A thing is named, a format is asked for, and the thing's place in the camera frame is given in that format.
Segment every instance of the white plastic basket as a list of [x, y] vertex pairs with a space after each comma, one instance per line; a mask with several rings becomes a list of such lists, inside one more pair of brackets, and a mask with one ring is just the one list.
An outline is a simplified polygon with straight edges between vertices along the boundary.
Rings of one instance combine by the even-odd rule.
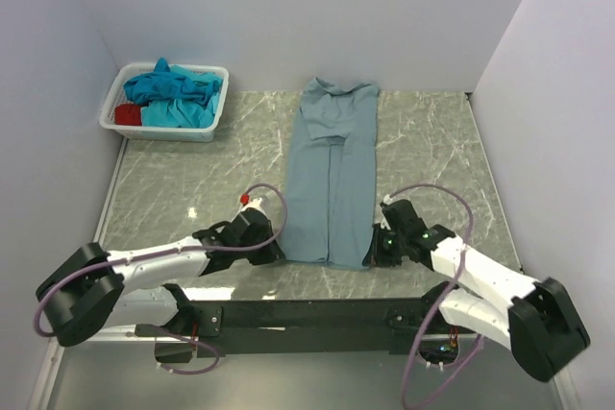
[[100, 125], [104, 129], [115, 130], [131, 139], [159, 139], [164, 141], [196, 141], [198, 143], [209, 143], [213, 140], [213, 132], [218, 126], [218, 121], [222, 115], [224, 108], [224, 100], [227, 97], [229, 89], [229, 71], [224, 67], [218, 66], [197, 66], [192, 64], [179, 64], [179, 66], [188, 69], [197, 74], [205, 74], [211, 72], [222, 78], [222, 88], [220, 89], [220, 101], [218, 108], [213, 118], [213, 123], [206, 129], [170, 129], [166, 127], [134, 127], [131, 125], [115, 125], [115, 108], [119, 105], [129, 104], [132, 102], [126, 99], [124, 92], [124, 83], [132, 77], [152, 72], [156, 64], [154, 62], [134, 62], [120, 69], [119, 74], [113, 81], [111, 90], [107, 94], [107, 99], [103, 105], [100, 114]]

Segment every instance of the cable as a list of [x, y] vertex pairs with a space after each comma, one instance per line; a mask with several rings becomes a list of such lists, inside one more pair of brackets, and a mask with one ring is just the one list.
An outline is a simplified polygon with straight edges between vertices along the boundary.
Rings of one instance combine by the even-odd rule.
[[[250, 192], [252, 192], [253, 190], [259, 188], [259, 187], [266, 187], [267, 189], [272, 190], [280, 199], [280, 202], [282, 204], [282, 209], [283, 209], [283, 219], [282, 219], [282, 225], [278, 228], [278, 230], [276, 230], [273, 235], [271, 237], [269, 237], [267, 240], [256, 244], [256, 245], [251, 245], [248, 247], [223, 247], [223, 246], [212, 246], [212, 245], [190, 245], [190, 246], [185, 246], [182, 247], [181, 249], [177, 249], [177, 248], [172, 248], [172, 249], [166, 249], [166, 250], [160, 250], [158, 252], [151, 252], [151, 253], [146, 253], [146, 254], [142, 254], [140, 256], [135, 256], [132, 262], [139, 262], [139, 261], [144, 261], [144, 260], [148, 260], [148, 259], [153, 259], [153, 258], [160, 258], [162, 256], [169, 256], [170, 254], [181, 254], [181, 253], [185, 253], [185, 252], [198, 252], [198, 251], [205, 251], [205, 252], [217, 252], [217, 251], [221, 251], [221, 252], [252, 252], [254, 250], [258, 250], [261, 249], [263, 247], [266, 247], [267, 245], [271, 244], [272, 242], [274, 242], [282, 233], [284, 227], [286, 226], [286, 221], [288, 220], [288, 207], [286, 206], [286, 200], [284, 199], [282, 192], [280, 192], [280, 190], [271, 185], [268, 184], [266, 182], [259, 182], [257, 184], [253, 184], [252, 186], [250, 186], [248, 188], [248, 190], [245, 192], [245, 194], [249, 194]], [[62, 280], [60, 280], [58, 283], [56, 283], [55, 285], [53, 285], [48, 291], [47, 293], [45, 293], [44, 297], [42, 297], [42, 299], [40, 300], [40, 303], [37, 306], [37, 310], [35, 311], [35, 317], [34, 317], [34, 329], [35, 332], [37, 333], [37, 335], [42, 336], [44, 338], [51, 338], [56, 336], [55, 333], [53, 331], [45, 331], [40, 327], [40, 318], [42, 317], [42, 313], [45, 309], [45, 306], [47, 305], [47, 303], [49, 302], [49, 300], [51, 300], [53, 298], [54, 295], [56, 295], [56, 293], [58, 293], [65, 285], [67, 285], [68, 283], [72, 282], [73, 280], [83, 277], [86, 274], [89, 273], [93, 273], [95, 271], [98, 271], [100, 269], [106, 269], [106, 268], [110, 268], [113, 266], [119, 266], [121, 264], [126, 264], [129, 263], [127, 258], [120, 258], [120, 259], [116, 259], [114, 261], [104, 261], [102, 263], [96, 263], [96, 264], [92, 264], [90, 266], [86, 266], [85, 268], [80, 269], [79, 271], [75, 271], [74, 273], [70, 274], [69, 276], [63, 278]], [[213, 361], [213, 364], [211, 364], [209, 367], [206, 367], [205, 369], [201, 370], [201, 371], [195, 371], [195, 372], [184, 372], [184, 371], [179, 371], [179, 370], [174, 370], [173, 372], [176, 374], [202, 374], [204, 372], [208, 372], [209, 370], [213, 369], [213, 367], [215, 367], [217, 365], [217, 363], [220, 360], [220, 354], [217, 351], [216, 348], [214, 348], [211, 345], [208, 345], [206, 343], [200, 342], [200, 341], [196, 341], [196, 340], [191, 340], [189, 338], [184, 338], [183, 336], [179, 336], [179, 335], [174, 335], [166, 330], [164, 330], [163, 328], [159, 327], [159, 326], [154, 326], [156, 329], [158, 329], [159, 331], [164, 332], [165, 335], [167, 336], [171, 336], [175, 339], [178, 339], [180, 341], [186, 341], [187, 343], [190, 343], [192, 345], [198, 345], [198, 346], [202, 346], [203, 348], [206, 348], [210, 351], [212, 351], [215, 355], [215, 360]], [[162, 367], [164, 367], [166, 370], [169, 370], [170, 367], [162, 365]]]
[[[403, 187], [395, 191], [389, 197], [393, 198], [397, 196], [398, 194], [409, 191], [410, 189], [417, 189], [419, 187], [432, 187], [432, 188], [444, 191], [447, 194], [450, 194], [453, 197], [455, 197], [463, 205], [465, 210], [468, 212], [468, 227], [463, 234], [463, 241], [467, 244], [467, 242], [470, 240], [470, 237], [472, 236], [472, 231], [474, 230], [474, 213], [472, 212], [472, 208], [470, 207], [470, 205], [453, 190], [449, 189], [448, 187], [440, 186], [439, 184], [419, 182], [419, 183], [416, 183], [410, 186]], [[408, 379], [410, 376], [410, 371], [412, 370], [412, 365], [414, 364], [416, 352], [418, 351], [419, 346], [421, 345], [421, 340], [423, 339], [425, 332], [430, 326], [431, 320], [435, 316], [435, 313], [438, 311], [440, 304], [444, 301], [446, 296], [449, 293], [451, 293], [451, 291], [453, 291], [453, 289], [455, 288], [455, 285], [459, 281], [459, 278], [461, 277], [461, 274], [463, 273], [465, 269], [466, 252], [467, 252], [467, 246], [464, 245], [463, 248], [461, 249], [461, 255], [459, 256], [459, 267], [457, 268], [455, 275], [453, 276], [449, 284], [444, 288], [440, 296], [435, 300], [430, 310], [428, 311], [427, 315], [425, 316], [425, 319], [423, 319], [421, 326], [419, 326], [419, 329], [416, 335], [414, 336], [414, 341], [412, 342], [412, 347], [410, 348], [410, 353], [408, 354], [408, 357], [407, 357], [406, 367], [404, 368], [404, 375], [402, 378], [402, 390], [401, 390], [400, 399], [402, 401], [402, 406], [405, 408], [405, 410], [420, 410], [428, 406], [429, 404], [431, 404], [440, 394], [442, 394], [442, 392], [447, 388], [447, 386], [451, 384], [451, 382], [456, 378], [459, 372], [463, 370], [463, 368], [474, 358], [477, 352], [482, 348], [483, 338], [481, 335], [478, 335], [468, 355], [455, 362], [457, 364], [457, 368], [455, 369], [455, 371], [451, 373], [451, 375], [444, 381], [444, 383], [440, 385], [440, 387], [437, 390], [435, 390], [435, 392], [430, 397], [426, 398], [421, 403], [419, 403], [418, 405], [414, 405], [414, 406], [411, 406], [410, 404], [406, 402], [406, 394], [407, 394], [407, 389], [409, 385]]]

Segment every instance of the blue cloth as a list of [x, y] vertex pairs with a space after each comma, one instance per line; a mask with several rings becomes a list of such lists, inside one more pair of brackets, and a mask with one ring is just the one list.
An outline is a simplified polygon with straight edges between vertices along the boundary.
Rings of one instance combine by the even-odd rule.
[[222, 82], [215, 74], [169, 68], [161, 58], [153, 72], [127, 81], [124, 91], [128, 100], [143, 106], [144, 126], [203, 129], [213, 123]]
[[286, 171], [286, 259], [364, 270], [376, 206], [379, 89], [309, 83], [295, 116]]

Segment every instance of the white wall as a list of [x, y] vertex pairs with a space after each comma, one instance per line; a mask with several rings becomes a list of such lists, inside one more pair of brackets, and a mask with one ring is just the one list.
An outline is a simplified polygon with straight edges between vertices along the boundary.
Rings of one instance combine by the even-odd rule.
[[97, 122], [117, 72], [79, 0], [0, 0], [0, 406], [25, 408], [46, 349], [35, 289], [90, 241], [119, 139]]
[[521, 0], [84, 1], [119, 65], [219, 64], [235, 89], [473, 90]]
[[526, 268], [572, 295], [585, 410], [615, 401], [615, 0], [523, 0], [473, 97]]

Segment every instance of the marble tabletop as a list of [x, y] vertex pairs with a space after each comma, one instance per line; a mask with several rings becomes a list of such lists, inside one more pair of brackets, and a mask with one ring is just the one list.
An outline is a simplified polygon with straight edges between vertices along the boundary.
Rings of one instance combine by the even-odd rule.
[[[105, 216], [103, 247], [131, 250], [173, 242], [233, 219], [239, 196], [255, 182], [283, 189], [299, 97], [299, 92], [229, 93], [211, 143], [130, 140]], [[382, 91], [376, 151], [377, 203], [406, 184], [448, 186], [475, 212], [473, 246], [520, 269], [465, 94]], [[275, 196], [265, 195], [275, 206]], [[411, 197], [428, 226], [458, 232], [466, 226], [465, 211], [445, 193], [422, 189]], [[375, 219], [380, 217], [377, 207]], [[280, 216], [272, 220], [275, 226]], [[401, 267], [363, 272], [291, 263], [253, 267], [241, 260], [227, 271], [178, 282], [193, 300], [312, 300], [420, 297], [442, 280], [407, 260]]]

